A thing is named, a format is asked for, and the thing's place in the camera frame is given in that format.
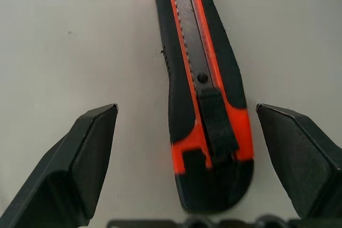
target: orange and black utility knife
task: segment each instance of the orange and black utility knife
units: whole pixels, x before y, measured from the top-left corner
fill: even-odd
[[[181,204],[188,211],[228,209],[247,191],[254,163],[237,61],[213,0],[156,2]]]

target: knife handle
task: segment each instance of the knife handle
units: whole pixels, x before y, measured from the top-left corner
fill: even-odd
[[[214,84],[221,90],[226,111],[237,139],[236,158],[253,159],[250,119],[242,77],[220,15],[213,0],[194,0],[202,40],[207,50]]]
[[[169,132],[174,170],[184,174],[183,153],[201,150],[211,168],[175,0],[156,0],[163,53],[169,74]]]

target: metal blade channel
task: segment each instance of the metal blade channel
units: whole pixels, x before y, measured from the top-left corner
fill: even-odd
[[[201,90],[213,88],[214,85],[203,48],[195,11],[191,0],[175,0],[175,2],[193,83],[197,93],[200,94]]]

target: white table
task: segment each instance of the white table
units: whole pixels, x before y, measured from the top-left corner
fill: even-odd
[[[243,77],[255,173],[243,200],[213,218],[296,217],[255,106],[306,114],[342,146],[342,0],[215,3]],[[90,227],[111,218],[183,221],[154,0],[0,0],[0,10],[0,214],[79,115],[117,103],[112,156]]]

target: black rubber grip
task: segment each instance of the black rubber grip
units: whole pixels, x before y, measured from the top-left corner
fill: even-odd
[[[246,108],[240,69],[214,1],[202,0],[202,4],[227,100],[235,108]]]
[[[195,124],[195,110],[186,76],[171,0],[156,0],[161,42],[169,74],[169,130],[171,143],[187,137]]]

